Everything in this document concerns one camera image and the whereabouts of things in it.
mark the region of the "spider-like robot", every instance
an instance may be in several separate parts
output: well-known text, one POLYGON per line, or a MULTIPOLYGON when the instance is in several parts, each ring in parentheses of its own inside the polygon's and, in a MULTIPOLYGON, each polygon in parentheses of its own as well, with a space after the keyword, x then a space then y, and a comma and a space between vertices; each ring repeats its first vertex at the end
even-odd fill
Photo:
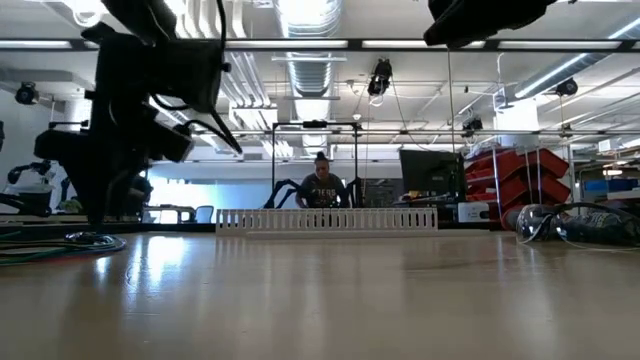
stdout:
MULTIPOLYGON (((351 206, 353 208, 360 208, 363 207, 363 201, 362 201, 362 179, 360 178, 355 178, 355 180, 353 180, 352 182, 348 183, 345 191, 343 193, 339 193, 338 196, 341 199, 350 199, 351 200, 351 206)), ((287 179, 287 180, 281 180, 276 182, 275 187, 273 188, 273 192, 271 193, 271 197, 269 197, 269 200, 267 200, 267 202, 264 204, 263 208, 264 209, 280 209, 282 208, 282 205, 284 205, 284 203, 287 201, 287 199, 295 194, 295 193, 299 193, 302 198, 304 198, 305 200, 307 200, 307 203, 313 203, 314 201, 314 197, 315 195, 309 191, 307 191, 306 189, 304 189, 302 186, 300 186, 298 183, 294 182, 291 179, 287 179), (285 186, 291 186, 292 189, 287 190, 287 193, 284 195, 284 197, 282 198, 282 200, 280 200, 280 202, 278 203, 278 205, 275 205, 275 199, 278 196, 278 193, 280 192, 280 190, 282 190, 285 186)), ((331 204, 331 206, 329 206, 330 208, 339 208, 340 204, 338 204, 337 202, 334 202, 333 204, 331 204)))

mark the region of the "black t-shirt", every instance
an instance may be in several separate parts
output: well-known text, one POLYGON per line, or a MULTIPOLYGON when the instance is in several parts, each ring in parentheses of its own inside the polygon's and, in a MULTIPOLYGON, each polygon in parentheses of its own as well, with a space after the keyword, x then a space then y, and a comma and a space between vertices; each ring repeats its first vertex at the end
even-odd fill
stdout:
POLYGON ((329 174, 329 178, 324 182, 320 181, 316 174, 311 174, 302 181, 300 186, 309 195, 306 200, 310 208, 331 207, 331 204, 337 201, 338 195, 343 195, 340 197, 341 207, 349 205, 342 180, 334 174, 329 174))

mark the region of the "person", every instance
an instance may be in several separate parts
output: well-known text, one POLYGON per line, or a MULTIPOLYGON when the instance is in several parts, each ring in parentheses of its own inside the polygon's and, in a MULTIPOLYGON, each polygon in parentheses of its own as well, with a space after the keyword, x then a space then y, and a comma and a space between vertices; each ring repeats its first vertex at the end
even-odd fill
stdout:
POLYGON ((340 197, 340 207, 349 207, 347 191, 339 177, 329 172, 329 159, 321 151, 314 161, 316 171, 307 176, 300 187, 303 194, 296 194, 296 203, 301 208, 328 208, 333 207, 340 197))

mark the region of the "desk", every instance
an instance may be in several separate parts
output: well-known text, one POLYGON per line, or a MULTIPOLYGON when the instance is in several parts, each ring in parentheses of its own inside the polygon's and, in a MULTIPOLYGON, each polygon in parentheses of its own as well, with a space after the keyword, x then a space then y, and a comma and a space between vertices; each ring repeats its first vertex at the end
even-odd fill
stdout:
POLYGON ((640 353, 632 255, 519 246, 486 231, 373 241, 163 235, 128 235, 112 256, 3 268, 2 359, 640 353), (575 346, 581 339, 591 341, 575 346))

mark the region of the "ceiling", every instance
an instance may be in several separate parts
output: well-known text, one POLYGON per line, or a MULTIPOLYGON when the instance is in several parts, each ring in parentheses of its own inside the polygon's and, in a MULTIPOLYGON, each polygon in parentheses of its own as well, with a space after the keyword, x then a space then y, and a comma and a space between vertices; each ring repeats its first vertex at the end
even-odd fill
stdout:
MULTIPOLYGON (((250 37, 279 37, 279 27, 273 8, 257 8, 247 3, 244 25, 250 37)), ((79 28, 68 18, 37 1, 0 0, 0 38, 77 38, 79 28)), ((640 1, 578 2, 575 5, 560 3, 549 8, 547 15, 534 24, 517 31, 503 31, 502 38, 606 38, 640 16, 640 1)), ((105 21, 124 30, 116 20, 107 16, 105 21)), ((432 23, 426 0, 344 0, 339 36, 344 38, 420 38, 432 23)), ((259 74, 270 98, 278 106, 279 120, 295 118, 292 101, 284 99, 290 94, 286 66, 273 61, 283 54, 256 53, 259 74)), ((453 112, 457 114, 471 102, 480 98, 474 106, 485 129, 492 128, 493 107, 491 96, 498 82, 498 53, 336 53, 346 57, 335 71, 335 95, 331 118, 351 121, 354 114, 361 115, 365 129, 447 129, 453 112), (377 59, 388 58, 393 65, 393 85, 379 106, 370 106, 367 94, 361 96, 372 67, 377 59), (353 81, 354 86, 347 85, 353 81)), ((500 59, 501 79, 506 84, 517 84, 539 74, 544 69, 565 58, 566 54, 507 53, 500 59)), ((92 80, 95 75, 97 54, 83 53, 19 53, 0 52, 0 68, 23 70, 65 70, 80 78, 92 80)), ((589 91, 638 64, 638 55, 613 55, 575 76, 580 93, 589 91)), ((44 91, 56 92, 68 98, 77 97, 77 86, 52 87, 44 91)), ((609 104, 638 93, 640 75, 634 75, 601 91, 590 93, 566 107, 554 110, 557 98, 538 96, 541 128, 557 129, 562 119, 597 111, 609 104)), ((228 111, 228 101, 221 96, 218 102, 221 113, 228 111)), ((621 111, 614 111, 575 129, 635 129, 640 128, 640 102, 621 111)), ((588 137, 581 141, 595 142, 602 137, 588 137)), ((294 136, 286 137, 293 145, 299 142, 294 136)), ((393 136, 371 136, 367 141, 388 143, 393 136)), ((407 136, 396 138, 398 143, 411 141, 431 142, 432 136, 407 136)), ((549 138, 547 141, 559 141, 549 138)), ((350 136, 332 136, 331 143, 352 141, 350 136)), ((451 142, 440 137, 438 142, 451 142)))

